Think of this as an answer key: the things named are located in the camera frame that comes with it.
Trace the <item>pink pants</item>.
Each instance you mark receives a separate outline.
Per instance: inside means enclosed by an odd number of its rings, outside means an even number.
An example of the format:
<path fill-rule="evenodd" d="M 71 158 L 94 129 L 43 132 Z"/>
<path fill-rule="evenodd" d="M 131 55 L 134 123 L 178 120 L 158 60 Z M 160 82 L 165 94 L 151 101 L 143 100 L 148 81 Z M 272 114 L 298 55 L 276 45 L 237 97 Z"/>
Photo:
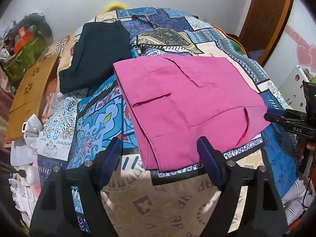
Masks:
<path fill-rule="evenodd" d="M 225 58 L 142 56 L 114 63 L 114 71 L 146 170 L 198 163 L 202 136 L 226 152 L 268 126 L 261 96 Z"/>

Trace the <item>white sticker-covered box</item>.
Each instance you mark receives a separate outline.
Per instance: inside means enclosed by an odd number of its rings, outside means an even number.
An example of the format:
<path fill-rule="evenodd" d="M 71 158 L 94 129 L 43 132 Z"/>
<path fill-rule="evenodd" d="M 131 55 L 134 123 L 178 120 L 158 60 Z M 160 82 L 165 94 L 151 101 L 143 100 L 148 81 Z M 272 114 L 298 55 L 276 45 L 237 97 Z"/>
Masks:
<path fill-rule="evenodd" d="M 314 76 L 305 67 L 295 66 L 290 72 L 279 91 L 287 104 L 294 110 L 306 112 L 306 99 L 303 82 L 311 82 Z"/>

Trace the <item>brown wooden door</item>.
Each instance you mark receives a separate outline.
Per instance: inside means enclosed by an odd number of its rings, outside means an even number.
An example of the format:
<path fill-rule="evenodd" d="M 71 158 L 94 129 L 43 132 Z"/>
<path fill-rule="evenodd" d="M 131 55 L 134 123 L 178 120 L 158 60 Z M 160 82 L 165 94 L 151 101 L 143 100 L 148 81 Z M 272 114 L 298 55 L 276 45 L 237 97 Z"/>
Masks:
<path fill-rule="evenodd" d="M 279 41 L 293 0 L 251 0 L 239 42 L 247 54 L 262 51 L 257 62 L 264 66 Z"/>

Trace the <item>wooden lap desk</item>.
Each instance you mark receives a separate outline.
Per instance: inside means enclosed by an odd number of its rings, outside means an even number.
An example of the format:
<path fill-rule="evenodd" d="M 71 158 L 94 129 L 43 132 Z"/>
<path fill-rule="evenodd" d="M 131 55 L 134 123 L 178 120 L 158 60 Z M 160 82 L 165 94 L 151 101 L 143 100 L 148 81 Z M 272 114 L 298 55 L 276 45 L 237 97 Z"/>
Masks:
<path fill-rule="evenodd" d="M 56 77 L 59 55 L 54 54 L 30 67 L 18 87 L 8 118 L 5 140 L 11 142 L 23 137 L 22 127 L 29 117 L 40 117 L 44 110 L 47 84 Z"/>

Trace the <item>green storage bag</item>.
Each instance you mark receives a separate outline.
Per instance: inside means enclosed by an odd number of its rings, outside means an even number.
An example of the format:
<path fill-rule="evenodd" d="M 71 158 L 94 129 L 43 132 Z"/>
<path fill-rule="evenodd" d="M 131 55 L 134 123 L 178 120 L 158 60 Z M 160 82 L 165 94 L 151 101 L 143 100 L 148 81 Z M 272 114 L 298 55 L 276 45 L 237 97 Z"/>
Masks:
<path fill-rule="evenodd" d="M 22 80 L 25 72 L 36 64 L 46 47 L 46 41 L 42 36 L 33 37 L 13 58 L 2 62 L 2 68 L 10 84 L 17 85 Z"/>

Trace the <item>dark navy folded garment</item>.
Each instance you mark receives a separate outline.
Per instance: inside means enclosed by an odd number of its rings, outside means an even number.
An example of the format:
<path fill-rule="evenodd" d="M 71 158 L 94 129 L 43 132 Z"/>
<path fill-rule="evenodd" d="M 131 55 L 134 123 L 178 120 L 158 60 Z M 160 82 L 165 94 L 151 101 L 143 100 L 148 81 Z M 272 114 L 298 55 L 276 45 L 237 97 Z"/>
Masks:
<path fill-rule="evenodd" d="M 114 63 L 131 58 L 129 37 L 120 21 L 84 24 L 70 67 L 59 73 L 60 92 L 88 89 L 94 93 L 114 74 Z"/>

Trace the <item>orange box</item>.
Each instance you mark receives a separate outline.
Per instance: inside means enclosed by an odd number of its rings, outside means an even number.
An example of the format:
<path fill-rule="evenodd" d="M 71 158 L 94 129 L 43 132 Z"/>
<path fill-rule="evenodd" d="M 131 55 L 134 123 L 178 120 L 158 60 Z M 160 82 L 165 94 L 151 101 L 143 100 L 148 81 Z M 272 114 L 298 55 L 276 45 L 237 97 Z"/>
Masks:
<path fill-rule="evenodd" d="M 23 46 L 25 46 L 31 39 L 32 33 L 27 32 L 25 27 L 21 27 L 18 31 L 19 40 L 16 42 L 13 48 L 13 52 L 17 54 Z"/>

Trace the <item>yellow curved headboard tube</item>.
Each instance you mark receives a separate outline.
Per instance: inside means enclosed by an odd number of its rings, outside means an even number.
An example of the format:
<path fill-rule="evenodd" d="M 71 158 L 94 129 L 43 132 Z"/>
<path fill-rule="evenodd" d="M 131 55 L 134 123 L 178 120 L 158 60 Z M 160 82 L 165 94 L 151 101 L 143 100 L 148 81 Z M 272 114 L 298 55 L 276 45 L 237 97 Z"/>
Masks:
<path fill-rule="evenodd" d="M 108 3 L 102 10 L 102 13 L 107 13 L 110 11 L 116 11 L 116 10 L 126 10 L 128 7 L 119 1 L 111 1 Z"/>

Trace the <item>grey plush toy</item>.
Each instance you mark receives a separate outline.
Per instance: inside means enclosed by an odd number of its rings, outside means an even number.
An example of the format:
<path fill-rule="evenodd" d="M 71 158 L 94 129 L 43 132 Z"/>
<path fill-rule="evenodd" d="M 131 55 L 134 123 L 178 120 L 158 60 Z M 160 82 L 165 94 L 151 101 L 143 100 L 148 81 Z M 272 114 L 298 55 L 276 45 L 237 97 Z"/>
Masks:
<path fill-rule="evenodd" d="M 32 27 L 33 35 L 42 36 L 47 45 L 52 44 L 54 41 L 52 29 L 46 22 L 46 18 L 42 13 L 31 13 L 28 16 L 25 16 L 20 22 L 18 22 L 8 31 L 7 37 L 16 36 L 22 27 Z"/>

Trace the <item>pink heart wall sticker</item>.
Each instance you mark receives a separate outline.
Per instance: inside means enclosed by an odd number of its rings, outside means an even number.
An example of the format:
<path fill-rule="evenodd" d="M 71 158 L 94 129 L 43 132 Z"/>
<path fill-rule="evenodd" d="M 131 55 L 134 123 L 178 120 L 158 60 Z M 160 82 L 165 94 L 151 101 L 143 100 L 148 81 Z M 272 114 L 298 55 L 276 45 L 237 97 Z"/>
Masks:
<path fill-rule="evenodd" d="M 293 28 L 289 25 L 284 30 L 297 44 L 296 53 L 298 64 L 310 67 L 311 71 L 315 71 L 315 44 L 309 45 Z"/>

